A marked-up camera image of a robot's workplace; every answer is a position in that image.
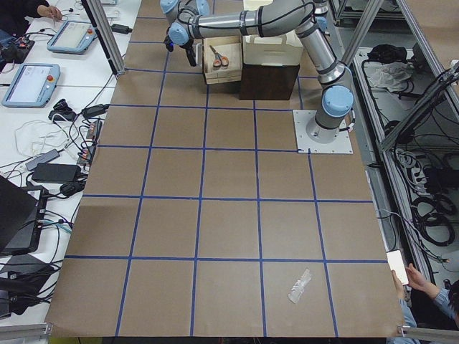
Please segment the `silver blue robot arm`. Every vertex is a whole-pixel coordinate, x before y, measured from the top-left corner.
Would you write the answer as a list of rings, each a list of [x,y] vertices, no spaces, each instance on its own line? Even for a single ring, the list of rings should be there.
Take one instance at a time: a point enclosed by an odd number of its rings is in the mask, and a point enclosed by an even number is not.
[[[314,16],[313,1],[272,1],[256,10],[211,14],[206,1],[161,1],[173,44],[185,46],[195,39],[229,36],[277,37],[295,32],[306,49],[322,87],[321,106],[306,125],[308,137],[318,143],[335,140],[344,118],[351,112],[352,75],[339,61]]]

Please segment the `person left hand under phone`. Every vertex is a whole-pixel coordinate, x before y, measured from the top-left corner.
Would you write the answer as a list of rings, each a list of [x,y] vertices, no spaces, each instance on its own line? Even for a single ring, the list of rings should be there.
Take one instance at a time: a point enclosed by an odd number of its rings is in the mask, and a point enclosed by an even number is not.
[[[398,276],[397,276],[397,274],[396,274],[396,272],[394,270],[391,271],[391,274],[392,274],[392,279],[393,279],[393,282],[394,282],[394,287],[395,287],[395,290],[396,290],[396,293],[397,293],[397,297],[400,300],[404,300],[406,298],[406,292],[405,292],[404,285],[399,280],[399,278],[398,278]]]

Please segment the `person right hand at phone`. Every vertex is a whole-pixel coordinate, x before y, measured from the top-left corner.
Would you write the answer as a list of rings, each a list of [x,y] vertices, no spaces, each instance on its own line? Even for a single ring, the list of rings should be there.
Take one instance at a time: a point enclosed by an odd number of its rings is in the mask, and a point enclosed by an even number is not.
[[[406,267],[407,278],[409,286],[421,292],[424,292],[431,299],[435,298],[440,289],[429,282],[420,271],[418,271],[412,263]]]

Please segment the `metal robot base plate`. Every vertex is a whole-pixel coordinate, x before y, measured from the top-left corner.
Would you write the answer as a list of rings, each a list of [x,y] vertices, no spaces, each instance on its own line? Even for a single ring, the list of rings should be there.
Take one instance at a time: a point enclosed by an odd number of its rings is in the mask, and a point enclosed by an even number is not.
[[[295,140],[299,153],[352,154],[346,121],[336,129],[324,129],[316,123],[315,110],[293,110]]]

